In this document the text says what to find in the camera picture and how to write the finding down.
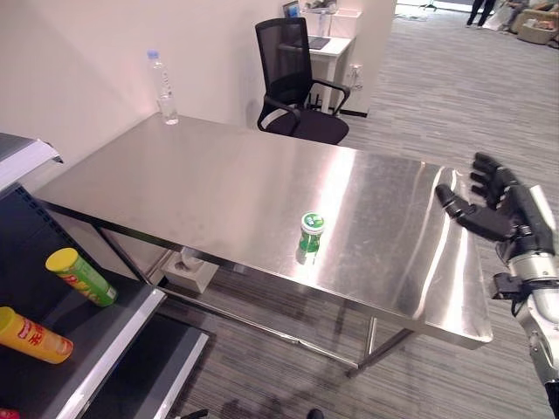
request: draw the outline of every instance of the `green and white can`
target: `green and white can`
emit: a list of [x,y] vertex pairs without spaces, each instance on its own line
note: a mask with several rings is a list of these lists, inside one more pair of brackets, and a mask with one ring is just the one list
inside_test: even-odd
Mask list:
[[299,248],[307,253],[318,251],[324,231],[324,218],[316,212],[308,212],[300,220]]
[[118,292],[72,247],[52,253],[45,266],[99,307],[116,300]]

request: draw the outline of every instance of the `chair armrest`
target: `chair armrest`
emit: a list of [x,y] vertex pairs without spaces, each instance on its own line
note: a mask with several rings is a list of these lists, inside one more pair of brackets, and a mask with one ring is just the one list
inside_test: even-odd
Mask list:
[[[293,115],[293,117],[295,118],[295,123],[293,124],[291,130],[289,131],[289,135],[292,136],[293,133],[295,132],[295,129],[297,129],[297,127],[300,124],[300,110],[299,109],[295,109],[294,107],[290,107],[288,105],[286,105],[285,103],[281,103],[275,99],[272,99],[270,96],[268,95],[264,95],[264,108],[266,108],[266,105],[268,105],[269,107],[273,107],[275,109],[282,109],[286,112],[289,112]],[[264,120],[264,118],[269,115],[270,112],[263,112],[260,114],[259,120],[258,120],[258,127],[260,131],[265,131],[264,127],[262,127],[262,120]]]
[[338,112],[340,112],[340,109],[342,109],[343,104],[346,103],[346,100],[348,100],[349,94],[351,93],[349,87],[344,85],[338,85],[337,83],[328,80],[323,80],[323,79],[313,79],[313,83],[318,83],[319,85],[323,85],[326,87],[332,87],[335,90],[340,90],[343,92],[342,102],[340,103],[340,105],[338,105],[338,107],[334,110],[332,114],[336,115]]

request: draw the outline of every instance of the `floor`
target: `floor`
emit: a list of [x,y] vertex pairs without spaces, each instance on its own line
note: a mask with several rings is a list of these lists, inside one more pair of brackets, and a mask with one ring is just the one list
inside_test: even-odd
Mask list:
[[[395,20],[369,117],[344,117],[342,145],[465,171],[485,151],[526,184],[540,183],[558,209],[557,51],[465,21],[447,10],[426,22]],[[485,278],[502,270],[481,240],[480,255]],[[264,274],[220,270],[204,300],[350,357],[363,351],[368,319],[347,310],[339,321],[337,306]],[[302,419],[318,406],[327,419],[551,418],[522,329],[507,303],[488,304],[491,344],[469,351],[420,337],[353,380],[333,361],[169,304],[217,334],[173,415],[207,408],[210,419]],[[381,322],[378,339],[394,330]]]

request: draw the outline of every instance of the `metal shelf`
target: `metal shelf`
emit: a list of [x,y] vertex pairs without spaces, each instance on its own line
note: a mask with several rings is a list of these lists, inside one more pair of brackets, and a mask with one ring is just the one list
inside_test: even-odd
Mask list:
[[141,331],[84,419],[167,417],[208,335],[160,314]]
[[116,362],[162,303],[165,294],[110,271],[102,275],[119,292],[99,308],[69,292],[41,323],[74,343],[70,358],[51,365],[0,347],[0,405],[22,417],[75,418],[86,408]]
[[0,133],[0,192],[49,160],[62,162],[49,144]]

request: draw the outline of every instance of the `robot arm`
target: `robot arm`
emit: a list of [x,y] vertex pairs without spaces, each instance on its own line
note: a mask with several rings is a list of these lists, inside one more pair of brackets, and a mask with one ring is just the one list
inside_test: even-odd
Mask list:
[[550,226],[555,223],[543,194],[533,194],[492,157],[477,153],[473,169],[470,177],[478,184],[472,191],[486,207],[470,204],[444,184],[436,188],[438,199],[460,225],[497,242],[509,272],[493,277],[493,298],[512,300],[511,312],[528,336],[535,370],[559,417],[559,278]]

